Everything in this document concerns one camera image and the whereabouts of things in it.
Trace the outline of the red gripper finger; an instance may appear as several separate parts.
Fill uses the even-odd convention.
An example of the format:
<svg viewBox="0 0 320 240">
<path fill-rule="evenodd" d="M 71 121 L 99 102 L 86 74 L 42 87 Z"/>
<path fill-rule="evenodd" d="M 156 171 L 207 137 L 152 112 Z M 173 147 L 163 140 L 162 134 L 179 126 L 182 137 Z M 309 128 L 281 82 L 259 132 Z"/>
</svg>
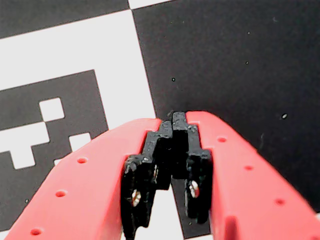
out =
<svg viewBox="0 0 320 240">
<path fill-rule="evenodd" d="M 9 240 L 128 240 L 147 227 L 160 181 L 155 151 L 169 121 L 142 118 L 99 135 L 48 174 Z"/>
<path fill-rule="evenodd" d="M 185 205 L 210 221 L 215 240 L 317 240 L 320 222 L 307 201 L 219 117 L 175 112 L 186 150 Z"/>
</svg>

